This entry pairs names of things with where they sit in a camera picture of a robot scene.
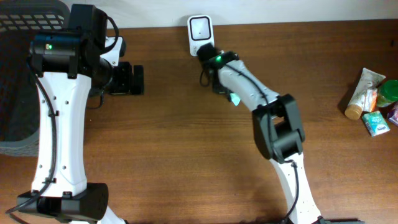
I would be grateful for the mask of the white cream tube gold cap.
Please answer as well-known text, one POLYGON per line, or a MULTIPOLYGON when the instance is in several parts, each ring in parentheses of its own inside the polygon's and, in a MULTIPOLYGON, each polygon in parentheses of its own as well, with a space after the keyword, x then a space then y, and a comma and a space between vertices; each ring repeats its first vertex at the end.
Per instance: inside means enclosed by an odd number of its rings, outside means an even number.
POLYGON ((363 68, 355 91, 345 109, 345 116, 353 120, 359 119, 363 113, 366 90, 377 88, 385 78, 384 75, 363 68))

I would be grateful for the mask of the orange tissue pack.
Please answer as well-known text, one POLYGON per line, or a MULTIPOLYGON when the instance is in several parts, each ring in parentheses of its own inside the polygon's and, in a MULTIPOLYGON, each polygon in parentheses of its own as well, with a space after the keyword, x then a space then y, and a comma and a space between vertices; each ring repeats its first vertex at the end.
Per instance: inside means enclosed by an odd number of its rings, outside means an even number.
POLYGON ((377 88, 368 89, 365 92, 365 100, 363 111, 371 113, 376 108, 377 103, 377 88))

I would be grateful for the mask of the red purple snack package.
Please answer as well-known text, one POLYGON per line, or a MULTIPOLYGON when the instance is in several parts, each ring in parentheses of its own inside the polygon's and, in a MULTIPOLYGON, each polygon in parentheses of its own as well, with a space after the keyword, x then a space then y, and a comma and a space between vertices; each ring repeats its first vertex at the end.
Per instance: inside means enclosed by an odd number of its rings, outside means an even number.
POLYGON ((390 112, 388 112, 387 120, 398 126, 398 103, 395 103, 390 112))

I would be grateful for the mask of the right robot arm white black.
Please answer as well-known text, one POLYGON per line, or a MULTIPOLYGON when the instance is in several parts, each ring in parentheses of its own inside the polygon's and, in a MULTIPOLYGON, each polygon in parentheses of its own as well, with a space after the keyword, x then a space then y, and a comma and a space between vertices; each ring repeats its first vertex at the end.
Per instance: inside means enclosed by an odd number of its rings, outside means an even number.
POLYGON ((254 142, 273 165, 287 202, 281 223, 324 223, 305 173, 305 133, 295 98, 266 87, 235 52, 221 52, 205 44, 199 47, 197 57, 209 79, 236 94, 251 112, 254 142))

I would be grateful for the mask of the grey plastic mesh basket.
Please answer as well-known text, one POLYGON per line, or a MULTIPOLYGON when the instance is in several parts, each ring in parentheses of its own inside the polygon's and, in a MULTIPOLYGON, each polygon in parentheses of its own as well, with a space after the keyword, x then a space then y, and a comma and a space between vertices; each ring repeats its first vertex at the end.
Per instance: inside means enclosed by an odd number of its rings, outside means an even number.
POLYGON ((58 30, 68 19, 58 0, 1 1, 1 154, 35 157, 39 150, 39 97, 26 65, 40 31, 58 30))

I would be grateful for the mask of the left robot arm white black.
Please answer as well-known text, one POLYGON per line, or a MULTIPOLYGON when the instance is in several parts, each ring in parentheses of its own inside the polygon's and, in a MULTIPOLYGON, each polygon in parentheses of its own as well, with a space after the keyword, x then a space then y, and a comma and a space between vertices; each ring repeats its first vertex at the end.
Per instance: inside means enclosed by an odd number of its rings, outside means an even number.
POLYGON ((67 26, 38 33, 27 67, 39 91, 39 156, 28 192, 7 214, 17 212, 61 223, 125 224, 109 207, 104 183, 87 181, 83 138, 88 98, 142 95, 144 68, 122 62, 124 39, 107 37, 113 19, 90 4, 74 4, 67 26))

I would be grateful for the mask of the teal tissue pack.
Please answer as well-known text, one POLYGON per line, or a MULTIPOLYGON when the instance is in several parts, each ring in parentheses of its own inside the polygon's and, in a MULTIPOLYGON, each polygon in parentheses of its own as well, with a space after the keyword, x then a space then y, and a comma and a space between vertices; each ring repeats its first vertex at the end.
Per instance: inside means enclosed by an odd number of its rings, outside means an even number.
POLYGON ((363 115, 362 120, 364 121, 364 124, 372 137, 390 131, 390 128, 380 111, 366 113, 363 115))

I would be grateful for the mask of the green lid glass jar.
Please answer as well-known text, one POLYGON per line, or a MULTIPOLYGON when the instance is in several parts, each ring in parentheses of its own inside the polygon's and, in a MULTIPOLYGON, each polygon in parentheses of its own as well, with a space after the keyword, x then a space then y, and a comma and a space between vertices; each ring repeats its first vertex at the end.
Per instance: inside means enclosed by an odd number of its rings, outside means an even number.
POLYGON ((388 80, 379 87, 376 106, 387 107, 397 101, 397 80, 388 80))

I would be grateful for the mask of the teal pouch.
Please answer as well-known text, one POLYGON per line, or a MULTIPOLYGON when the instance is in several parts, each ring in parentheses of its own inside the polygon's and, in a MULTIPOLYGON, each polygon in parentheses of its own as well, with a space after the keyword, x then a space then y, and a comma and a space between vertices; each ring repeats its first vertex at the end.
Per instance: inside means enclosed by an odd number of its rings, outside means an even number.
POLYGON ((237 94, 230 93, 229 96, 233 105, 238 106, 240 104, 241 99, 237 94))

